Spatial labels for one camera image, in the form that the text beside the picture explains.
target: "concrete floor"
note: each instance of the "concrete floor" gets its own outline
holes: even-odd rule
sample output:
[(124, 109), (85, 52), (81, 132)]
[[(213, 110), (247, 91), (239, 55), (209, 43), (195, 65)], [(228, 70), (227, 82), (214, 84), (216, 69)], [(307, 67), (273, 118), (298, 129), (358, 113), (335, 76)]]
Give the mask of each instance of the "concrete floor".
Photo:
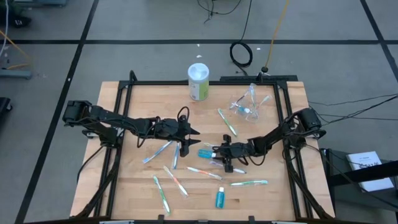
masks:
[[(236, 2), (219, 0), (215, 2), (215, 11), (228, 11)], [(366, 2), (383, 37), (397, 40), (398, 1)], [(0, 132), (1, 223), (12, 223), (16, 218), (92, 3), (93, 0), (70, 0), (63, 8), (33, 8), (27, 11), (33, 18), (29, 28), (9, 30), (9, 36), (16, 40), (74, 41), (21, 44), (33, 59), (34, 77), (0, 79), (0, 96), (10, 97), (14, 105)], [(67, 100), (95, 103), (101, 82), (125, 80), (131, 69), (139, 80), (183, 80), (190, 64), (203, 62), (209, 66), (212, 80), (236, 75), (227, 40), (241, 37), (248, 6), (249, 1), (243, 0), (230, 15), (214, 16), (203, 25), (207, 12), (196, 0), (99, 0), (88, 40), (198, 41), (86, 44)], [(283, 1), (253, 0), (245, 39), (270, 39), (283, 6)], [(224, 44), (203, 44), (201, 39), (226, 40), (221, 41)], [(377, 40), (377, 37), (359, 0), (301, 0), (291, 1), (278, 39)], [(250, 47), (254, 59), (247, 71), (254, 75), (263, 66), (269, 45), (250, 44)], [(388, 48), (398, 58), (398, 45)], [(16, 49), (9, 47), (6, 53), (10, 64), (23, 62)], [(235, 54), (238, 60), (247, 58), (247, 53), (239, 47)], [(1, 66), (7, 67), (4, 56)], [(398, 92), (398, 82), (380, 44), (350, 45), (344, 41), (333, 45), (277, 44), (269, 68), (272, 75), (297, 75), (305, 83), (310, 101), (334, 103)], [(344, 115), (377, 102), (380, 99), (314, 107), (320, 113)], [(398, 104), (392, 101), (364, 116), (398, 119), (396, 111)], [(348, 119), (325, 129), (328, 134), (321, 139), (321, 147), (346, 152), (375, 150), (383, 159), (398, 159), (394, 150), (398, 136), (396, 121)], [(86, 138), (80, 130), (64, 128), (58, 123), (25, 222), (68, 217), (85, 146)], [(336, 215), (343, 220), (396, 222), (394, 212), (342, 202), (336, 204)]]

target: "wooden table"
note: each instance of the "wooden table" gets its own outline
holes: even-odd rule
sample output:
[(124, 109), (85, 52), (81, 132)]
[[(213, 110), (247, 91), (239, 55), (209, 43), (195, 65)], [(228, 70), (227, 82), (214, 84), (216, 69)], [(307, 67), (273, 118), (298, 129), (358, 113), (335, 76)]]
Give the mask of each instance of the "wooden table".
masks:
[[(297, 111), (308, 107), (308, 101), (302, 82), (288, 82), (292, 110)], [(98, 105), (106, 110), (113, 110), (118, 82), (104, 82), (99, 94)], [(192, 127), (201, 132), (194, 139), (201, 143), (192, 145), (187, 157), (179, 157), (177, 170), (172, 170), (189, 193), (189, 198), (183, 198), (174, 182), (163, 170), (163, 165), (171, 166), (175, 143), (147, 164), (142, 160), (154, 154), (165, 144), (165, 141), (148, 139), (141, 148), (136, 147), (136, 136), (126, 132), (121, 156), (121, 164), (116, 187), (112, 219), (155, 220), (159, 214), (164, 214), (159, 191), (152, 176), (156, 175), (164, 189), (165, 196), (172, 209), (169, 220), (247, 220), (254, 215), (256, 220), (294, 220), (292, 197), (285, 161), (282, 158), (282, 143), (274, 145), (266, 156), (262, 166), (249, 164), (244, 166), (238, 161), (233, 165), (247, 171), (247, 174), (224, 173), (222, 167), (209, 164), (209, 160), (199, 158), (197, 150), (203, 148), (203, 142), (220, 144), (223, 134), (233, 137), (224, 121), (217, 113), (217, 108), (224, 108), (229, 122), (238, 130), (238, 137), (232, 141), (246, 142), (247, 138), (266, 135), (278, 125), (275, 100), (268, 101), (260, 109), (261, 118), (256, 124), (248, 123), (242, 118), (229, 114), (227, 107), (232, 95), (242, 95), (247, 86), (210, 86), (209, 97), (205, 101), (193, 101), (188, 95), (188, 86), (153, 86), (137, 85), (132, 89), (129, 116), (132, 118), (176, 118), (183, 106), (190, 108), (189, 122)], [(273, 87), (257, 86), (257, 97), (274, 96)], [(308, 139), (309, 144), (318, 147), (317, 142)], [(89, 139), (85, 160), (99, 148), (99, 139)], [(76, 215), (91, 199), (98, 188), (103, 160), (103, 150), (84, 169), (76, 188), (71, 215)], [(328, 186), (319, 152), (308, 148), (302, 149), (303, 166), (307, 178), (308, 189), (319, 204), (334, 216)], [(210, 179), (205, 175), (186, 170), (186, 166), (207, 170), (224, 177), (224, 181)], [(230, 182), (266, 179), (268, 185), (252, 187), (229, 187)], [(215, 208), (215, 197), (219, 187), (225, 188), (225, 208)], [(301, 214), (305, 216), (303, 198), (298, 189)], [(108, 193), (104, 194), (103, 206), (106, 207)]]

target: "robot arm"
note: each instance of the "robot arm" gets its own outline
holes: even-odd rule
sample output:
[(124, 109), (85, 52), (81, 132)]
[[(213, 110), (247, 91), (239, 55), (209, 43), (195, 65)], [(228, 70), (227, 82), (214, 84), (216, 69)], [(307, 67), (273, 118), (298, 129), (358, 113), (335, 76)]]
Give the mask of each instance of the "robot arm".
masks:
[(267, 135), (248, 139), (247, 143), (231, 144), (231, 136), (225, 134), (223, 136), (224, 143), (221, 146), (213, 147), (213, 152), (216, 153), (214, 159), (223, 162), (225, 172), (233, 172), (232, 159), (238, 159), (239, 162), (248, 165), (246, 157), (250, 160), (252, 156), (265, 157), (272, 149), (272, 145), (282, 139), (288, 140), (293, 148), (303, 147), (306, 144), (305, 137), (314, 135), (314, 138), (319, 139), (326, 134), (326, 131), (320, 129), (321, 126), (315, 111), (305, 108), (286, 118)]
[[(187, 109), (187, 115), (180, 115), (183, 109)], [(196, 139), (185, 139), (186, 135), (199, 134), (188, 123), (189, 109), (183, 107), (177, 115), (177, 119), (156, 118), (129, 118), (123, 115), (105, 110), (100, 106), (93, 106), (88, 101), (69, 101), (62, 117), (66, 126), (83, 126), (86, 130), (82, 133), (88, 136), (95, 133), (99, 136), (101, 145), (115, 147), (118, 145), (118, 130), (113, 127), (129, 130), (133, 135), (143, 139), (162, 139), (181, 142), (180, 155), (185, 157), (189, 153), (188, 147), (200, 142)]]

